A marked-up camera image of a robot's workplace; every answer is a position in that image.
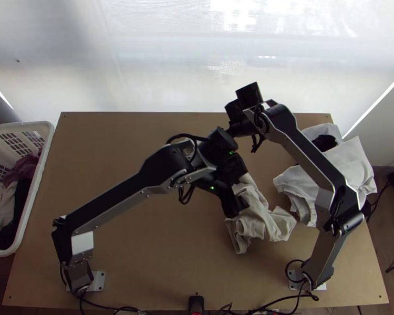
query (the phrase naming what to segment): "mounting plate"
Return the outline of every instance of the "mounting plate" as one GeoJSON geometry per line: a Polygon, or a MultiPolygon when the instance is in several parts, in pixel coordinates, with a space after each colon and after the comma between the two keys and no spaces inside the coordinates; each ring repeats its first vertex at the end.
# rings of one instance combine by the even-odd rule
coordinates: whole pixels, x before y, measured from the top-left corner
{"type": "MultiPolygon", "coordinates": [[[[94,281],[89,286],[87,292],[99,292],[103,290],[103,285],[105,283],[105,272],[103,271],[92,271],[94,276],[94,281]]],[[[69,286],[66,286],[66,291],[70,291],[69,286]]]]}
{"type": "MultiPolygon", "coordinates": [[[[302,273],[298,270],[288,270],[287,275],[292,280],[300,280],[303,278],[302,273]]],[[[296,283],[289,280],[289,289],[299,291],[301,284],[302,282],[296,283]]],[[[327,290],[326,282],[320,285],[319,287],[317,287],[314,291],[325,291],[325,290],[327,290]]]]}

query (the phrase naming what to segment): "laundry basket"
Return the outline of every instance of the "laundry basket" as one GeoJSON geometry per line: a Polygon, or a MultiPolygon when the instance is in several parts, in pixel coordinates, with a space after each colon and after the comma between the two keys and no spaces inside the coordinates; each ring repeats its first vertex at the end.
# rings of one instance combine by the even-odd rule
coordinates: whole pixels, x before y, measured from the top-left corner
{"type": "Polygon", "coordinates": [[[0,257],[14,253],[22,242],[30,210],[34,204],[39,182],[44,171],[53,133],[54,126],[48,121],[0,124],[0,185],[4,175],[15,165],[17,160],[29,153],[37,154],[38,150],[43,148],[29,188],[25,207],[20,217],[15,240],[8,249],[0,250],[0,257]]]}

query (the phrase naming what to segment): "white cloth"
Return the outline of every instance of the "white cloth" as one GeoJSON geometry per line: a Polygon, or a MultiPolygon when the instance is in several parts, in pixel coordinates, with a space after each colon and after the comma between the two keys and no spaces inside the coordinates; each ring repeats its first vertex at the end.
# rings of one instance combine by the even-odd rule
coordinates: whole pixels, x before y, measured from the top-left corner
{"type": "Polygon", "coordinates": [[[296,225],[296,219],[280,207],[270,211],[267,200],[258,190],[250,174],[246,173],[241,176],[240,183],[233,185],[232,190],[235,195],[242,196],[250,205],[241,210],[236,217],[225,219],[237,254],[246,252],[251,244],[251,238],[264,239],[266,232],[271,242],[289,239],[296,225]]]}
{"type": "Polygon", "coordinates": [[[13,220],[16,186],[17,182],[11,182],[8,188],[0,186],[0,231],[13,220]]]}
{"type": "MultiPolygon", "coordinates": [[[[347,183],[358,192],[359,207],[362,208],[366,196],[377,192],[374,171],[365,156],[359,137],[344,142],[324,153],[343,174],[347,183]]],[[[317,213],[315,198],[318,185],[300,167],[292,166],[273,179],[277,190],[284,192],[291,200],[291,212],[297,212],[300,221],[307,226],[315,226],[317,213]]]]}
{"type": "Polygon", "coordinates": [[[302,130],[302,133],[310,141],[316,139],[320,134],[329,134],[336,138],[337,144],[342,144],[344,142],[338,126],[329,122],[305,128],[304,130],[302,130]]]}

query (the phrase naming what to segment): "tabletop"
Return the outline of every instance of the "tabletop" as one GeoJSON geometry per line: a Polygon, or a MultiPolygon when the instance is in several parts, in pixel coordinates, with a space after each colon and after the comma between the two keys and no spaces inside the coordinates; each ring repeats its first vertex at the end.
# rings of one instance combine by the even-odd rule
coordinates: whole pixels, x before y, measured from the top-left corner
{"type": "MultiPolygon", "coordinates": [[[[331,122],[329,114],[295,114],[300,129],[331,122]]],[[[172,135],[208,135],[227,128],[223,113],[62,113],[43,178],[8,280],[3,304],[77,308],[65,291],[51,239],[52,222],[135,174],[172,135]]],[[[250,153],[251,138],[239,138],[239,154],[269,202],[289,209],[273,178],[295,164],[278,144],[265,141],[250,153]]],[[[310,257],[318,231],[298,224],[289,241],[254,240],[235,254],[220,202],[196,190],[186,206],[176,193],[155,195],[95,231],[93,270],[106,272],[105,288],[88,299],[103,305],[144,310],[183,310],[198,292],[206,309],[233,302],[234,309],[259,307],[292,295],[284,268],[310,257]]],[[[388,303],[368,227],[348,237],[320,300],[300,307],[388,303]]],[[[293,308],[295,300],[278,303],[293,308]]]]}

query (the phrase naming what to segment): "white curtain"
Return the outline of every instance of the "white curtain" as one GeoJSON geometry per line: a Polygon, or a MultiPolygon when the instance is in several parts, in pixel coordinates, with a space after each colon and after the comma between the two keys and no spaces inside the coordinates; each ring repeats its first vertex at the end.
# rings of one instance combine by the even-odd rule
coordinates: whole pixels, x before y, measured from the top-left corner
{"type": "Polygon", "coordinates": [[[346,132],[394,81],[394,1],[0,0],[0,91],[24,121],[222,112],[253,81],[346,132]]]}

